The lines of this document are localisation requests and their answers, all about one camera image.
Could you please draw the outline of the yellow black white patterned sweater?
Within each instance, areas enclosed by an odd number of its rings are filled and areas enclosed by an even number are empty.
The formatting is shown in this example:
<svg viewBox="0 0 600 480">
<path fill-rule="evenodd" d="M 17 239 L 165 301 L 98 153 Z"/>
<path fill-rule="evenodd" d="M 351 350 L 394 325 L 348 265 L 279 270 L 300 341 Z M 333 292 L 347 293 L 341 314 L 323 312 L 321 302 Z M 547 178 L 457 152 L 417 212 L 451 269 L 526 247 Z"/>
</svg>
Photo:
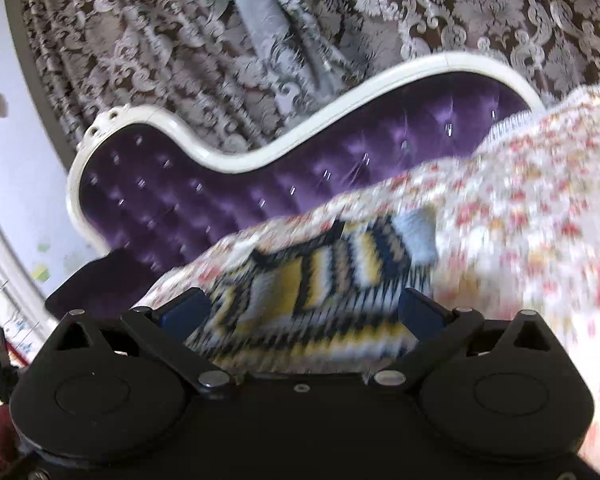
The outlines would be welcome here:
<svg viewBox="0 0 600 480">
<path fill-rule="evenodd" d="M 208 291 L 211 310 L 186 347 L 234 373 L 369 373 L 413 350 L 404 289 L 431 292 L 436 213 L 337 220 L 319 236 L 253 250 Z"/>
</svg>

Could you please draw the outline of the floral bedspread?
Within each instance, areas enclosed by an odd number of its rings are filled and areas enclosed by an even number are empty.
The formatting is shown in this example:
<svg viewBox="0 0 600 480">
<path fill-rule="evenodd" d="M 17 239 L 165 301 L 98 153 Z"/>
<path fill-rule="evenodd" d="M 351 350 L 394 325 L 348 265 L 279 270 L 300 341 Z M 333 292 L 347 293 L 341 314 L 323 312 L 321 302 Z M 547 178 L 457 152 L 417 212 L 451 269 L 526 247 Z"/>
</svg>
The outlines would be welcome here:
<svg viewBox="0 0 600 480">
<path fill-rule="evenodd" d="M 600 472 L 600 86 L 574 90 L 542 115 L 507 119 L 467 157 L 423 162 L 301 216 L 224 237 L 166 272 L 143 304 L 162 307 L 193 286 L 208 292 L 253 250 L 277 252 L 337 220 L 422 207 L 436 213 L 431 295 L 502 320 L 522 309 L 545 318 L 593 393 L 581 453 Z"/>
</svg>

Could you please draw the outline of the purple tufted white-framed headboard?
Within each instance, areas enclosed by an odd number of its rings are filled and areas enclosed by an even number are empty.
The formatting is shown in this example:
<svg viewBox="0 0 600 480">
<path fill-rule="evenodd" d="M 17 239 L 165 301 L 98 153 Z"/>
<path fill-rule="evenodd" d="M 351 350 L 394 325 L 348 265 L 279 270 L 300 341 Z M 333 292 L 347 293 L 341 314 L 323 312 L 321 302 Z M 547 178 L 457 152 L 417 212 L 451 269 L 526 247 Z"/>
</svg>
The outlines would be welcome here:
<svg viewBox="0 0 600 480">
<path fill-rule="evenodd" d="M 87 130 L 66 193 L 72 224 L 98 258 L 46 299 L 46 311 L 113 318 L 228 234 L 422 162 L 467 156 L 506 119 L 543 107 L 512 68 L 452 52 L 389 68 L 244 154 L 215 150 L 155 105 L 106 110 Z"/>
</svg>

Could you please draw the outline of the grey damask curtain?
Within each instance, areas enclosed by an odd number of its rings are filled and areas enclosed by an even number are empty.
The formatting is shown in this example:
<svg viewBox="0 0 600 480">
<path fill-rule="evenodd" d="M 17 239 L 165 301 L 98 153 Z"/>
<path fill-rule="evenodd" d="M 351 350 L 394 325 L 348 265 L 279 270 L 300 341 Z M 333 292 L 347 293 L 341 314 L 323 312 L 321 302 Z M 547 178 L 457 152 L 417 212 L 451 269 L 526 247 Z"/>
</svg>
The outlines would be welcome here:
<svg viewBox="0 0 600 480">
<path fill-rule="evenodd" d="M 215 148 L 260 148 L 388 68 L 495 58 L 555 102 L 600 84 L 600 0 L 19 0 L 43 93 L 77 148 L 155 105 Z"/>
</svg>

